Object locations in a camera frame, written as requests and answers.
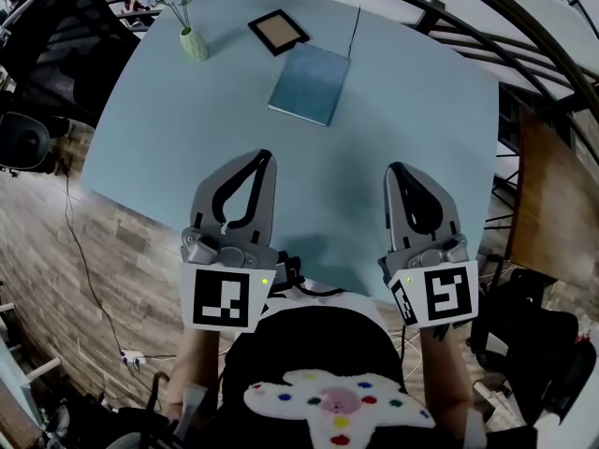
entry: white chair leg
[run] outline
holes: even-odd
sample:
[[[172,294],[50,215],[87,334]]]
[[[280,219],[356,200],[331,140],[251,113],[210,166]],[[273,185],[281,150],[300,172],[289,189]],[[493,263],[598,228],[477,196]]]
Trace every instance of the white chair leg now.
[[[29,378],[29,381],[33,381],[35,378],[38,378],[39,376],[46,374],[46,372],[48,372],[50,369],[54,369],[60,366],[60,363],[60,357],[55,357],[52,361],[49,361],[43,366],[40,366],[39,368],[35,368],[34,370],[32,370],[29,374],[27,374],[27,378]]]
[[[0,304],[0,312],[14,310],[15,303]]]

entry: pink spot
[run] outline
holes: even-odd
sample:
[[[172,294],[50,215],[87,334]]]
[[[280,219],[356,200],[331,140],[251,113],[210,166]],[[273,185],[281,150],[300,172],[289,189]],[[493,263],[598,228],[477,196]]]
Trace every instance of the pink spot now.
[[[345,437],[343,434],[341,434],[339,436],[335,436],[334,438],[330,438],[330,441],[335,445],[349,444],[349,438]]]
[[[324,401],[320,409],[333,414],[355,413],[361,406],[359,396],[344,387],[326,387],[320,394],[324,395]]]

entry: red spot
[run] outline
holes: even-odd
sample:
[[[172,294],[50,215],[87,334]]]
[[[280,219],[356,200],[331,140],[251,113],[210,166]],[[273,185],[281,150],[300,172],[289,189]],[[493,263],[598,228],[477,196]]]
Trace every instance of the red spot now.
[[[335,436],[334,438],[330,438],[330,441],[335,445],[349,444],[349,438],[345,437],[343,434],[340,436]]]

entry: light blue tabletop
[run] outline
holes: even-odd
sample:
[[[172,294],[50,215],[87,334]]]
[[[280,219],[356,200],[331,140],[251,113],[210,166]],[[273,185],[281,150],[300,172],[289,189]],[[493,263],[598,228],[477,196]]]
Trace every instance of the light blue tabletop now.
[[[390,248],[383,178],[403,161],[453,195],[474,257],[489,206],[497,81],[454,51],[362,11],[331,125],[268,109],[285,62],[247,23],[282,8],[311,45],[347,55],[358,9],[329,0],[194,0],[192,25],[211,57],[194,62],[166,9],[120,77],[95,130],[84,184],[178,231],[199,182],[265,148],[277,161],[271,246],[303,274],[392,300],[377,259]],[[239,198],[226,216],[241,215]]]

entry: person's right arm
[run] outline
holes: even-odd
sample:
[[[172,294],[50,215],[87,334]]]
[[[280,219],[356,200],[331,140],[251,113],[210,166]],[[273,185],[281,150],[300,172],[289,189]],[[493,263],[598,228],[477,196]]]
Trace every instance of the person's right arm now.
[[[438,426],[461,440],[473,405],[472,383],[453,329],[441,341],[433,337],[433,331],[420,330],[427,407]]]

